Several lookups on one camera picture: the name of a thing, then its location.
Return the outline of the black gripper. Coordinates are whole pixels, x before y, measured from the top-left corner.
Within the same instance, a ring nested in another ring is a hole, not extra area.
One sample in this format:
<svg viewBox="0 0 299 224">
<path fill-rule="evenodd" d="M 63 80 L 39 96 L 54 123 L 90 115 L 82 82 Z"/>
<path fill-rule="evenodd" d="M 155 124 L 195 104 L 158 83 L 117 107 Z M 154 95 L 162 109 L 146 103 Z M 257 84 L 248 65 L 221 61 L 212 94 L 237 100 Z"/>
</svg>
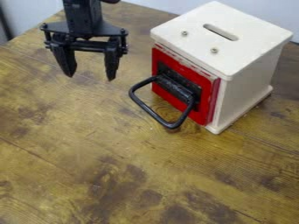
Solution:
<svg viewBox="0 0 299 224">
<path fill-rule="evenodd" d="M 61 69 L 73 77 L 78 62 L 75 51 L 106 52 L 107 79 L 117 78 L 119 56 L 127 54 L 129 31 L 110 24 L 102 15 L 102 4 L 118 4 L 121 0 L 62 0 L 66 20 L 45 23 L 45 44 L 51 49 Z"/>
</svg>

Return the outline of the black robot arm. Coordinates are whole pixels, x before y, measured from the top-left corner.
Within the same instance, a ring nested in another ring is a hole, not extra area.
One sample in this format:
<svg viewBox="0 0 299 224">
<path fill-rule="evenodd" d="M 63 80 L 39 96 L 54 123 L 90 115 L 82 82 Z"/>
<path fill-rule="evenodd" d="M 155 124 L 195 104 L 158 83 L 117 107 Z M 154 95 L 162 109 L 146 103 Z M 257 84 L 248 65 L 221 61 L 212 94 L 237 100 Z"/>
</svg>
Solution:
<svg viewBox="0 0 299 224">
<path fill-rule="evenodd" d="M 127 54 L 125 28 L 110 24 L 102 15 L 102 4 L 121 0 L 62 0 L 66 21 L 43 23 L 46 48 L 51 50 L 62 71 L 73 77 L 78 69 L 77 51 L 103 53 L 107 79 L 117 78 L 119 61 Z"/>
</svg>

